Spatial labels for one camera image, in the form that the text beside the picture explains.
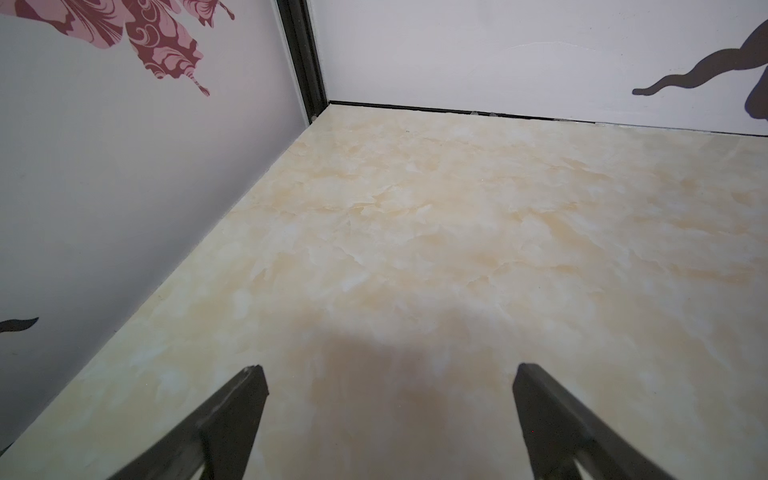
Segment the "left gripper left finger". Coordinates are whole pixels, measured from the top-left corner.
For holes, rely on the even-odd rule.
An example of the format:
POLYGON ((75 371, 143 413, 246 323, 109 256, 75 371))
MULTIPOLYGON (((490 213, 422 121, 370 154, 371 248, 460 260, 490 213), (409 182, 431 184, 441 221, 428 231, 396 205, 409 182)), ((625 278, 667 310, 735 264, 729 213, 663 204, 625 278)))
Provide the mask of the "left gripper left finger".
POLYGON ((269 395, 247 366, 113 479, 242 479, 269 395))

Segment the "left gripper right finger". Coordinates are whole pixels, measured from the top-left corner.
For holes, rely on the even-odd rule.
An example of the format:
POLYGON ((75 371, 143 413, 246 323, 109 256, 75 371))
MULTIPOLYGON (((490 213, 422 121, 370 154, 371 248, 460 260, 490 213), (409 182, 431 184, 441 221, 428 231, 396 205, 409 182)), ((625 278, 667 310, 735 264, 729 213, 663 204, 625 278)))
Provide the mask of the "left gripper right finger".
POLYGON ((535 363, 518 365, 512 384, 536 479, 670 479, 535 363))

